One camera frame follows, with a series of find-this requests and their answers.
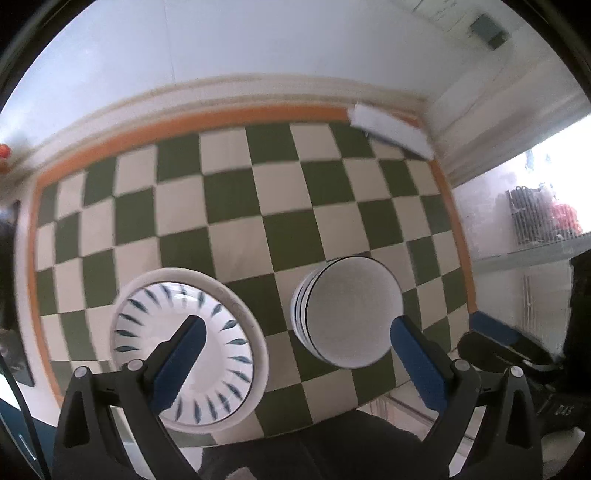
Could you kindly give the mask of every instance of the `white wall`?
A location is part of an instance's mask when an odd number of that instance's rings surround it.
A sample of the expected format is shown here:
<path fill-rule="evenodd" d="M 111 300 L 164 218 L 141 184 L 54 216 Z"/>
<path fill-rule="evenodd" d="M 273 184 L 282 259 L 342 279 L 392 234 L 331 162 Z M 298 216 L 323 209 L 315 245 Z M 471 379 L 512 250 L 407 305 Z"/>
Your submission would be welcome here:
<path fill-rule="evenodd" d="M 558 55 L 527 24 L 426 112 L 452 185 L 480 175 L 591 112 Z"/>
<path fill-rule="evenodd" d="M 15 153 L 162 87 L 237 74 L 303 74 L 419 96 L 479 53 L 388 0 L 97 0 L 27 71 L 0 113 Z"/>

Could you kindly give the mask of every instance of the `white tile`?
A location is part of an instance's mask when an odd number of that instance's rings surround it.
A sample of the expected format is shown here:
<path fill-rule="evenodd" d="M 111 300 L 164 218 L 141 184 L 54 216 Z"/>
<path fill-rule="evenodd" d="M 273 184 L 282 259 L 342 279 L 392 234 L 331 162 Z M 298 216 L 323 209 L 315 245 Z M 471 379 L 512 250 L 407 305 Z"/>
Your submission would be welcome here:
<path fill-rule="evenodd" d="M 57 311 L 75 312 L 86 308 L 83 283 L 82 259 L 73 258 L 53 268 L 56 285 Z"/>
<path fill-rule="evenodd" d="M 72 371 L 76 370 L 78 367 L 88 367 L 94 374 L 102 373 L 102 370 L 100 369 L 100 363 L 98 363 L 96 360 L 72 360 L 70 365 L 72 366 Z"/>
<path fill-rule="evenodd" d="M 115 247 L 115 275 L 119 290 L 142 273 L 160 267 L 160 251 L 156 237 Z"/>
<path fill-rule="evenodd" d="M 346 158 L 345 169 L 358 202 L 389 199 L 390 191 L 386 179 L 374 158 Z"/>
<path fill-rule="evenodd" d="M 452 343 L 452 349 L 457 347 L 457 343 L 462 338 L 462 335 L 470 330 L 470 314 L 468 308 L 464 304 L 457 310 L 447 314 L 449 321 L 449 337 Z"/>
<path fill-rule="evenodd" d="M 233 170 L 251 165 L 244 127 L 227 128 L 199 134 L 201 171 L 204 174 Z"/>
<path fill-rule="evenodd" d="M 41 271 L 56 263 L 56 223 L 48 223 L 37 229 L 35 238 L 35 270 Z"/>
<path fill-rule="evenodd" d="M 296 288 L 300 285 L 302 280 L 304 280 L 304 278 L 306 278 L 310 273 L 319 268 L 321 265 L 323 265 L 323 263 L 304 265 L 302 267 L 295 267 L 290 268 L 289 270 L 275 272 L 275 283 L 277 285 L 277 291 L 279 292 L 281 307 L 283 308 L 285 324 L 289 330 L 293 330 L 293 326 L 290 321 L 291 298 L 293 297 Z"/>
<path fill-rule="evenodd" d="M 56 219 L 80 211 L 85 181 L 86 172 L 81 171 L 59 183 L 57 187 Z"/>
<path fill-rule="evenodd" d="M 223 429 L 221 432 L 212 433 L 212 437 L 218 445 L 246 442 L 247 440 L 256 440 L 264 436 L 265 434 L 262 431 L 261 424 L 255 412 L 252 412 L 236 426 Z"/>
<path fill-rule="evenodd" d="M 265 391 L 270 392 L 300 383 L 300 373 L 291 348 L 289 333 L 269 335 L 265 337 L 265 341 L 269 350 L 269 380 Z"/>
<path fill-rule="evenodd" d="M 428 161 L 407 160 L 408 171 L 419 195 L 437 195 L 439 189 Z"/>
<path fill-rule="evenodd" d="M 405 241 L 431 235 L 421 197 L 396 197 L 392 201 Z"/>
<path fill-rule="evenodd" d="M 410 380 L 410 375 L 408 374 L 406 368 L 404 367 L 402 360 L 400 360 L 400 357 L 396 353 L 396 350 L 391 348 L 390 352 L 392 353 L 392 363 L 394 364 L 394 375 L 396 376 L 396 386 L 399 387 L 403 383 L 406 383 L 407 381 Z"/>
<path fill-rule="evenodd" d="M 371 251 L 371 256 L 392 272 L 402 291 L 411 290 L 416 286 L 406 243 L 377 248 Z"/>
<path fill-rule="evenodd" d="M 302 382 L 314 423 L 357 408 L 357 393 L 351 370 L 337 370 Z"/>
<path fill-rule="evenodd" d="M 328 124 L 291 124 L 291 135 L 300 160 L 340 158 Z"/>
<path fill-rule="evenodd" d="M 314 208 L 327 260 L 369 250 L 369 242 L 356 203 Z"/>
<path fill-rule="evenodd" d="M 158 147 L 148 145 L 119 155 L 115 170 L 114 195 L 144 190 L 156 183 Z"/>
<path fill-rule="evenodd" d="M 433 245 L 439 262 L 439 271 L 445 275 L 460 268 L 460 259 L 457 256 L 456 241 L 451 230 L 433 235 Z"/>
<path fill-rule="evenodd" d="M 447 315 L 447 304 L 445 303 L 441 277 L 419 285 L 417 295 L 423 330 Z"/>
<path fill-rule="evenodd" d="M 404 158 L 404 152 L 400 147 L 395 147 L 386 142 L 382 142 L 375 137 L 369 138 L 369 144 L 374 151 L 376 158 L 387 158 L 389 160 Z"/>
<path fill-rule="evenodd" d="M 273 272 L 262 217 L 210 225 L 209 239 L 219 281 L 241 280 Z"/>
<path fill-rule="evenodd" d="M 111 326 L 113 305 L 86 310 L 86 323 L 97 360 L 111 359 Z"/>
<path fill-rule="evenodd" d="M 85 208 L 80 213 L 80 254 L 107 250 L 115 241 L 115 204 L 113 198 Z"/>
<path fill-rule="evenodd" d="M 156 234 L 183 232 L 207 224 L 203 177 L 190 176 L 156 186 Z"/>
<path fill-rule="evenodd" d="M 60 316 L 57 314 L 45 315 L 41 317 L 41 325 L 49 350 L 49 360 L 69 361 L 70 355 L 64 332 L 61 329 Z"/>
<path fill-rule="evenodd" d="M 256 165 L 252 172 L 263 215 L 302 210 L 312 206 L 299 162 Z"/>

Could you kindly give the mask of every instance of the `red object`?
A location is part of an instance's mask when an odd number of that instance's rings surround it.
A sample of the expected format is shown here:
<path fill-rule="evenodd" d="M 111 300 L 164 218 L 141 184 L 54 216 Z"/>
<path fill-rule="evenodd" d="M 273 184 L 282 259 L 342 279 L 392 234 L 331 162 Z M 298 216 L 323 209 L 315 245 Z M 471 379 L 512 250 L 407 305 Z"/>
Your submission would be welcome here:
<path fill-rule="evenodd" d="M 557 221 L 561 229 L 571 229 L 577 235 L 583 233 L 583 229 L 577 218 L 577 210 L 565 203 L 555 203 L 552 205 L 552 217 Z"/>
<path fill-rule="evenodd" d="M 6 143 L 0 143 L 0 158 L 8 158 L 10 153 L 10 147 Z"/>

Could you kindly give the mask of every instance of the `orange border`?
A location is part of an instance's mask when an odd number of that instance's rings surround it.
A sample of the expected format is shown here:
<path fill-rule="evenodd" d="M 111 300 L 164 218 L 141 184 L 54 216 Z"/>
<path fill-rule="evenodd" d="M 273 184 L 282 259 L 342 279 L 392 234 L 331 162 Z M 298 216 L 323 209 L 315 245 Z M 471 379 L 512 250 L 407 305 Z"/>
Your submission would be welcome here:
<path fill-rule="evenodd" d="M 453 239 L 456 242 L 457 254 L 460 257 L 460 267 L 464 274 L 464 283 L 466 284 L 466 303 L 468 313 L 474 313 L 478 310 L 476 307 L 476 287 L 474 286 L 474 278 L 472 277 L 472 262 L 470 260 L 470 253 L 464 237 L 464 230 L 460 221 L 460 216 L 456 209 L 456 204 L 453 200 L 452 190 L 445 178 L 445 174 L 441 169 L 441 165 L 437 160 L 430 162 L 433 177 L 439 188 L 439 192 L 443 198 L 443 203 L 447 209 L 450 223 L 452 224 Z"/>
<path fill-rule="evenodd" d="M 396 115 L 409 124 L 420 128 L 420 121 L 417 118 L 400 115 L 398 113 Z M 59 162 L 57 165 L 49 167 L 42 172 L 37 179 L 33 192 L 33 202 L 31 204 L 28 239 L 28 289 L 29 298 L 31 299 L 31 315 L 33 318 L 33 329 L 37 338 L 37 346 L 39 348 L 47 378 L 49 379 L 51 389 L 53 390 L 57 402 L 61 405 L 63 397 L 49 360 L 47 342 L 45 341 L 43 328 L 41 327 L 39 306 L 37 304 L 37 284 L 35 282 L 35 234 L 37 230 L 41 192 L 45 187 L 102 158 L 137 148 L 140 145 L 154 143 L 158 140 L 183 135 L 189 132 L 265 122 L 348 122 L 348 120 L 347 109 L 345 107 L 325 103 L 285 103 L 279 105 L 234 107 L 211 112 L 192 113 L 173 119 L 162 120 L 145 127 L 137 128 L 133 131 L 121 133 L 102 141 L 98 145 L 81 149 L 67 157 L 65 160 Z M 443 172 L 441 171 L 439 164 L 435 161 L 431 162 L 431 168 L 441 194 L 444 197 L 447 211 L 452 219 L 453 235 L 456 240 L 456 245 L 458 246 L 460 263 L 462 264 L 462 270 L 466 278 L 466 290 L 468 291 L 468 305 L 470 310 L 470 301 L 475 298 L 475 296 L 473 295 L 474 287 L 472 271 L 470 267 L 470 257 L 467 254 L 466 241 L 463 236 L 461 224 L 459 223 L 458 214 L 453 204 L 449 185 L 445 180 Z"/>

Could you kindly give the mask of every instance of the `checkered floor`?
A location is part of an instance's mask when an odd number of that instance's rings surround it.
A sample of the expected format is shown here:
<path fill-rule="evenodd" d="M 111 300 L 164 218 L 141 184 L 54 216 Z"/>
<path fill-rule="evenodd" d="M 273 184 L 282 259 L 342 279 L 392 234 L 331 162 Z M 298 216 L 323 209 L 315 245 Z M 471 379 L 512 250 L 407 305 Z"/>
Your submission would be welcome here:
<path fill-rule="evenodd" d="M 271 368 L 246 421 L 213 436 L 172 432 L 178 445 L 305 427 L 407 377 L 390 353 L 354 371 L 309 354 L 288 320 L 296 285 L 325 260 L 370 255 L 395 274 L 406 314 L 448 352 L 468 319 L 450 228 L 429 165 L 346 124 L 195 132 L 105 158 L 41 195 L 37 300 L 54 373 L 65 391 L 79 365 L 109 370 L 119 289 L 155 268 L 190 268 L 251 308 Z"/>

